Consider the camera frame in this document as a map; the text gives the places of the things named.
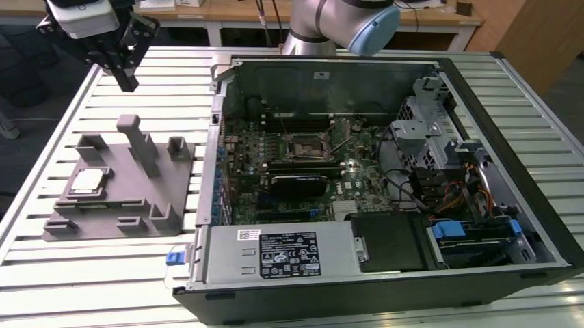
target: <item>workbench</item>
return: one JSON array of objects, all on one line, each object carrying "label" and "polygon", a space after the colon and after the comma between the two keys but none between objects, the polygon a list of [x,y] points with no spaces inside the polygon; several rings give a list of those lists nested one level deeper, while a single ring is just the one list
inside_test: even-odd
[{"label": "workbench", "polygon": [[[183,266],[166,267],[166,254],[194,240],[213,103],[210,65],[217,54],[276,54],[273,49],[154,47],[137,70],[141,87],[119,90],[114,77],[93,67],[0,223],[0,321],[14,327],[205,327],[171,296],[185,284]],[[584,244],[584,148],[504,59],[489,53],[385,51],[380,56],[448,56],[580,244]],[[42,240],[79,158],[81,133],[99,132],[109,144],[122,114],[138,114],[154,142],[183,136],[197,144],[183,233],[165,238],[95,241]],[[461,123],[472,138],[473,124]],[[491,305],[368,314],[253,325],[253,327],[582,327],[584,283],[576,277],[540,286]]]},{"label": "workbench", "polygon": [[[284,28],[289,29],[290,1],[278,0],[278,9],[284,21]],[[269,28],[277,29],[276,11],[270,0],[264,0],[266,7],[266,21]],[[448,0],[449,8],[455,8],[456,0]],[[206,0],[201,7],[177,7],[167,12],[143,12],[146,16],[161,21],[163,27],[202,27],[209,34],[212,46],[224,45],[221,30],[261,29],[258,9],[253,0]],[[44,16],[43,0],[3,0],[0,1],[0,24],[36,25]],[[449,51],[464,51],[476,28],[483,24],[483,19],[473,14],[472,17],[460,16],[447,12],[445,8],[408,11],[401,14],[399,32],[408,33],[447,33],[453,34],[448,47]]]}]

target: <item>metal slotted table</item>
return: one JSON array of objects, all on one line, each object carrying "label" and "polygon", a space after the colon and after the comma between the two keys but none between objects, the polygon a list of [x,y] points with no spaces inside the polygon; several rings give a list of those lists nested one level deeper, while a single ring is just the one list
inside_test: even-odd
[{"label": "metal slotted table", "polygon": [[[114,77],[94,67],[0,224],[2,327],[205,327],[171,296],[189,274],[167,270],[166,254],[194,240],[198,190],[213,93],[212,57],[221,53],[276,54],[269,49],[153,48],[137,75],[141,87],[123,94]],[[384,55],[453,60],[496,125],[584,243],[584,149],[504,59],[488,53],[391,51]],[[74,171],[73,146],[83,132],[109,143],[122,114],[139,114],[154,142],[183,136],[197,144],[183,233],[177,237],[42,240],[43,225]],[[471,136],[471,121],[463,116]],[[491,305],[309,319],[253,327],[582,327],[584,282],[576,277],[530,288]]]}]

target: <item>motherboard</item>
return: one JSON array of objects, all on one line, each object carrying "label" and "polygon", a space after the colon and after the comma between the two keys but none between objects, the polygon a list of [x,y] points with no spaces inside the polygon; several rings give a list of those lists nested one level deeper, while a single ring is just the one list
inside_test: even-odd
[{"label": "motherboard", "polygon": [[226,121],[232,224],[342,221],[392,211],[376,159],[383,126],[359,115]]}]

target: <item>wooden cabinet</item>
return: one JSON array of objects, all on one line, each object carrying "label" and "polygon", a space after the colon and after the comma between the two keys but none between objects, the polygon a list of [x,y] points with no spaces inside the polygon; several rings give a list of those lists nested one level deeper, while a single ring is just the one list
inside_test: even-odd
[{"label": "wooden cabinet", "polygon": [[485,24],[468,51],[502,51],[544,94],[584,49],[583,0],[473,0]]}]

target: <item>power supply label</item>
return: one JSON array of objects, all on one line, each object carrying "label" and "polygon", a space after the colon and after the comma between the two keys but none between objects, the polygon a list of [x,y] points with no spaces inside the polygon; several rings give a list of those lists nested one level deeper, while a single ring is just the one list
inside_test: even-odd
[{"label": "power supply label", "polygon": [[262,234],[260,261],[264,279],[321,275],[317,233]]}]

